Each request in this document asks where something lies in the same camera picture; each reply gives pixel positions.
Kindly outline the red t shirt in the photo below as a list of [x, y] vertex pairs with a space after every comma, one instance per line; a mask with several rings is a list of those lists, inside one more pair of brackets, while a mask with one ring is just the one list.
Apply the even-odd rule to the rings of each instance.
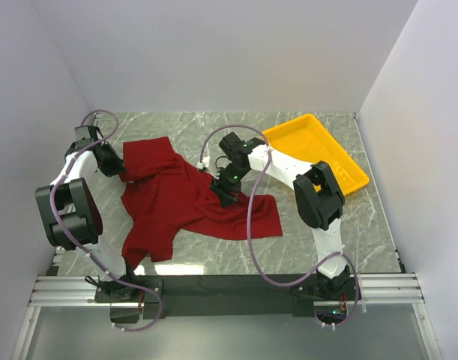
[[121, 253], [132, 267], [146, 257], [170, 260], [180, 230], [222, 240], [242, 241], [283, 234], [275, 198], [241, 193], [223, 208], [210, 189], [212, 176], [176, 153], [168, 137], [125, 142], [126, 184], [121, 201], [133, 220]]

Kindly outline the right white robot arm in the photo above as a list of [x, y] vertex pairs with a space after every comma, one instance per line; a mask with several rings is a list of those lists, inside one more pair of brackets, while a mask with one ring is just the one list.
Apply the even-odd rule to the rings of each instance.
[[307, 279], [298, 283], [312, 299], [335, 299], [345, 290], [350, 272], [349, 262], [342, 256], [340, 234], [345, 197], [328, 163], [298, 160], [269, 146], [266, 141], [252, 138], [243, 141], [231, 132], [219, 142], [229, 164], [217, 167], [209, 157], [199, 162], [215, 178], [210, 189], [216, 193], [222, 207], [228, 207], [241, 193], [241, 180], [251, 170], [260, 171], [294, 191], [298, 214], [312, 230], [317, 259], [321, 265]]

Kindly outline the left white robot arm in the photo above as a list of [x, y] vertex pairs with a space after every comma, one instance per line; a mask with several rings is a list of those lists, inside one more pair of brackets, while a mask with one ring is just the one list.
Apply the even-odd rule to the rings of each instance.
[[106, 177], [124, 173], [124, 161], [100, 128], [82, 125], [75, 134], [62, 171], [49, 185], [35, 191], [43, 228], [52, 246], [76, 251], [94, 266], [96, 286], [128, 302], [138, 294], [139, 284], [127, 260], [102, 239], [103, 221], [87, 185], [97, 171]]

